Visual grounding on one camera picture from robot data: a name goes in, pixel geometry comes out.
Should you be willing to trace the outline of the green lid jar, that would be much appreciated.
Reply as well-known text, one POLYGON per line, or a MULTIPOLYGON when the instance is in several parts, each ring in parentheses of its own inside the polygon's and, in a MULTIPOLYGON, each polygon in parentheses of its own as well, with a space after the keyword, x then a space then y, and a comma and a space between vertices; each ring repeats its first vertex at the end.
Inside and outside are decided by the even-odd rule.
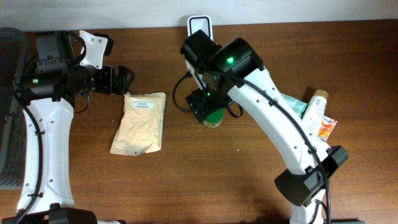
POLYGON ((224 109, 219 109, 214 111, 212 114, 208 115, 203 121, 203 124, 207 128, 217 128, 221 125, 224 116, 224 109))

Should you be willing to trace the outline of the beige grain pouch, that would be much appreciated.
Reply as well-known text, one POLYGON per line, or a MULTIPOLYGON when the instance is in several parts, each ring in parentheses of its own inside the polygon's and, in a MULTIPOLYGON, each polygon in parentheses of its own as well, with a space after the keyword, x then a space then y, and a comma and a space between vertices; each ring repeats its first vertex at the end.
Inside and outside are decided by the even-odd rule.
POLYGON ((165 93, 124 95, 124 115, 113 139, 110 153, 138 156, 162 147, 165 93))

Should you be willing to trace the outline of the teal snack packet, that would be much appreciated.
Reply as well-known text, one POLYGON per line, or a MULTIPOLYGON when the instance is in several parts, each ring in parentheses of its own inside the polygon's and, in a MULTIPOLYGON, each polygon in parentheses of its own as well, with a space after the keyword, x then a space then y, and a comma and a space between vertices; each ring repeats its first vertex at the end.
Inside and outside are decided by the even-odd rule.
POLYGON ((303 114, 305 110, 307 109, 308 104, 300 101, 292 96, 286 95, 286 94, 281 94, 284 100, 287 102, 287 104, 293 109, 295 114, 302 119, 303 114))

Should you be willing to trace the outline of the white tube gold cap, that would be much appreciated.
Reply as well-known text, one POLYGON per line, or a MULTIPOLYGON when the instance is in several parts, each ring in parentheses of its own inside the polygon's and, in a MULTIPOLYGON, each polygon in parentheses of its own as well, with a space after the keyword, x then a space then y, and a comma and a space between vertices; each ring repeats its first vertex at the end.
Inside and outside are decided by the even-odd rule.
POLYGON ((303 114, 302 121, 314 136, 318 135, 322 126, 327 99, 328 93, 325 90, 316 90, 303 114))

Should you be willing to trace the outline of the orange tissue pack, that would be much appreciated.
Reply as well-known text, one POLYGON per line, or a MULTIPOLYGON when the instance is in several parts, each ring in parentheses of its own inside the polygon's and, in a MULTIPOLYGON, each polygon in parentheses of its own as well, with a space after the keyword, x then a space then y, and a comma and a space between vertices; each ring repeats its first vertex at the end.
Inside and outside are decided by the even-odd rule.
POLYGON ((322 119, 320 129, 318 130, 317 136, 320 139, 327 141, 328 138, 330 137, 330 135, 332 134, 335 126, 337 125, 337 123, 338 123, 337 120, 335 120, 333 118, 329 118, 327 116, 324 116, 322 119))

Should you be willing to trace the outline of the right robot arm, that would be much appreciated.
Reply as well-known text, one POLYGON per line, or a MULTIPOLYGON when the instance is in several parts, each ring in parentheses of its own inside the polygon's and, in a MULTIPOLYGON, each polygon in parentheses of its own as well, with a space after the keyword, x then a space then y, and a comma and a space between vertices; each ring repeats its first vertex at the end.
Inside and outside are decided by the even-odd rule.
POLYGON ((186 97, 199 122, 237 103, 248 112, 282 156, 286 170, 274 180, 291 203, 291 223, 331 223, 330 178, 348 159, 309 130, 283 99, 264 62, 242 38, 225 46, 202 30, 180 48, 198 89, 186 97))

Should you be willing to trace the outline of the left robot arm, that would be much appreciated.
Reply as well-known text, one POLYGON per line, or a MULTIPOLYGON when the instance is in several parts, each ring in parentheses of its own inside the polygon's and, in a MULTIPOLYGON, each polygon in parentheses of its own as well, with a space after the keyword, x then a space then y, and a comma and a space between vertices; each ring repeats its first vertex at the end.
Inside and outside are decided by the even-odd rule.
POLYGON ((55 30, 35 36, 29 53, 23 31, 1 29, 1 188, 20 189, 4 223, 92 223, 78 209, 69 178, 69 135, 76 96, 124 95, 130 69, 103 64, 114 41, 106 34, 55 30))

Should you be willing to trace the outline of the grey plastic mesh basket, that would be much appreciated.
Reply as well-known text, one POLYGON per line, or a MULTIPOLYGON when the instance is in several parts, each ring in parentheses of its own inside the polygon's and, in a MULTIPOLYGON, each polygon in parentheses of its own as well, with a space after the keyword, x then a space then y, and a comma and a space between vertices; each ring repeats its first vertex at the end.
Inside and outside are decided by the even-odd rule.
POLYGON ((29 41, 15 28, 1 29, 1 189, 21 189, 25 172, 26 128, 14 97, 24 74, 29 41))

